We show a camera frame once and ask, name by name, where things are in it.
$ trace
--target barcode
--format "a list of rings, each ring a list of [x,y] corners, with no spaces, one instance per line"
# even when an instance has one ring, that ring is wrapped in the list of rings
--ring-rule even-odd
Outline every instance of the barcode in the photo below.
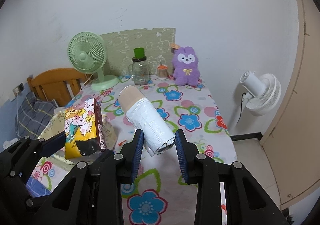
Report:
[[[100,147],[101,149],[107,149],[106,139],[104,137],[103,126],[98,123],[98,131],[99,131],[99,138],[100,138]]]

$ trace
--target wooden headboard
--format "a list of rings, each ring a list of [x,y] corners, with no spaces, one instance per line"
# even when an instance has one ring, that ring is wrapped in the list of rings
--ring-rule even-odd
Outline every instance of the wooden headboard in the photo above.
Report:
[[[59,106],[66,106],[81,89],[80,81],[85,82],[86,75],[73,68],[57,68],[39,74],[35,78],[28,77],[30,90],[44,101],[55,99]],[[70,94],[67,83],[73,94]]]

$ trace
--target black power cord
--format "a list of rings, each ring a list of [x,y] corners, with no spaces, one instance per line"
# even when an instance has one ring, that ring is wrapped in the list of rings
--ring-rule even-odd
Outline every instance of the black power cord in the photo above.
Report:
[[[240,106],[240,116],[239,116],[239,119],[237,121],[237,123],[239,122],[240,118],[241,118],[241,114],[242,114],[242,102],[243,102],[243,95],[246,95],[247,93],[242,93],[241,95],[241,106]]]

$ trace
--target fan base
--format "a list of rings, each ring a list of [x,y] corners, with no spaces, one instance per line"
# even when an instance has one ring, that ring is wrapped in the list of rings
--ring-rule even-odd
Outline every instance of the fan base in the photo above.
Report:
[[[99,79],[95,79],[91,84],[91,89],[94,91],[103,91],[115,86],[119,82],[118,77],[114,75],[105,75],[104,81],[100,82]]]

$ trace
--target blue wall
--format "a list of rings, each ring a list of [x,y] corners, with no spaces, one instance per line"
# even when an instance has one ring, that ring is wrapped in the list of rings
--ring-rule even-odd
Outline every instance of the blue wall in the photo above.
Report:
[[[17,115],[17,104],[19,107],[29,92],[30,88],[26,83],[24,84],[24,90],[20,95],[18,95],[12,102],[7,100],[0,107],[0,152],[3,151],[3,143],[6,140],[12,140],[17,137],[14,126],[14,119]]]

